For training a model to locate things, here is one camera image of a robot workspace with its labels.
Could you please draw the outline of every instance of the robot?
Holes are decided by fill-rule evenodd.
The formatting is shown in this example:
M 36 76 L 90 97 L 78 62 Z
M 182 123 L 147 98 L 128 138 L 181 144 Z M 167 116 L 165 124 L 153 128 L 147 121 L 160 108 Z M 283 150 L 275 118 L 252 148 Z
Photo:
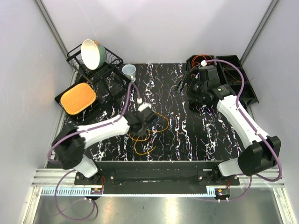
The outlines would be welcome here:
M 177 90 L 181 91 L 187 84 L 186 94 L 190 102 L 216 105 L 218 111 L 236 130 L 245 148 L 238 158 L 223 161 L 214 167 L 213 181 L 219 182 L 232 175 L 252 176 L 274 167 L 277 162 L 272 151 L 278 157 L 281 147 L 280 139 L 277 136 L 270 137 L 257 125 L 241 103 L 236 101 L 236 93 L 230 86 L 221 85 L 214 66 L 203 66 L 197 70 L 197 75 L 192 71 L 185 73 Z M 138 103 L 139 107 L 136 112 L 127 112 L 123 116 L 117 115 L 109 120 L 87 126 L 67 125 L 52 144 L 55 145 L 71 133 L 78 133 L 55 148 L 62 168 L 72 168 L 86 178 L 92 178 L 98 173 L 98 167 L 93 160 L 84 155 L 86 148 L 113 136 L 146 133 L 146 129 L 155 120 L 156 115 L 149 103 L 142 103 L 140 99 Z

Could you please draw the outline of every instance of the white mug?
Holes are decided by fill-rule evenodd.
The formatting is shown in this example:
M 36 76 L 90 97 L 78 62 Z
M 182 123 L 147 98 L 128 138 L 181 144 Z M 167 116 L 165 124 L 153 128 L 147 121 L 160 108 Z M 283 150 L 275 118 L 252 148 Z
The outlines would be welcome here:
M 123 68 L 122 68 L 122 73 L 124 74 L 125 77 L 127 77 L 128 79 L 130 79 L 132 82 L 135 82 L 136 78 L 136 67 L 132 64 L 126 64 Z

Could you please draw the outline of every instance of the gray floor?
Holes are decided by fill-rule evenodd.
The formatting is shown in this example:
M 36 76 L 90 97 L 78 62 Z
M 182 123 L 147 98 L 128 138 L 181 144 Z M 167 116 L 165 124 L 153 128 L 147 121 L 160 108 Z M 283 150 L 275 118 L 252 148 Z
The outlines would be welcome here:
M 232 189 L 232 197 L 240 195 L 240 189 Z M 61 196 L 61 209 L 78 197 Z M 98 199 L 99 214 L 82 223 L 87 224 L 280 224 L 282 223 L 274 195 L 270 189 L 251 189 L 242 200 L 229 203 L 211 203 L 195 198 L 151 197 L 102 197 Z M 82 201 L 65 211 L 73 218 L 83 218 L 92 205 Z M 57 213 L 54 197 L 42 196 L 35 224 L 70 224 Z

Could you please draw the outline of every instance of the cup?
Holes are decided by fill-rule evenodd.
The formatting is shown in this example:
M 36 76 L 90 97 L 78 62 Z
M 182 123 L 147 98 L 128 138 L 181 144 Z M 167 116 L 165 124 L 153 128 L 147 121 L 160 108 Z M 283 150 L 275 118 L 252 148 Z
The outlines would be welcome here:
M 90 70 L 95 70 L 104 64 L 107 53 L 102 44 L 87 39 L 81 45 L 81 56 L 85 66 Z
M 136 67 L 132 64 L 126 64 L 123 68 L 122 68 L 122 73 L 124 74 L 125 77 L 127 77 L 128 79 L 130 79 L 132 82 L 135 82 L 136 80 Z

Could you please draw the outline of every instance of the orange plate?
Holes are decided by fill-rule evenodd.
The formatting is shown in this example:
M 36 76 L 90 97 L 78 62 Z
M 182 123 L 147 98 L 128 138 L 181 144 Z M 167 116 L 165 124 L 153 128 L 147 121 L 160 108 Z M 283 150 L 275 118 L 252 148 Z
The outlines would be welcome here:
M 68 114 L 75 115 L 90 106 L 96 97 L 87 83 L 79 83 L 62 95 L 60 103 Z

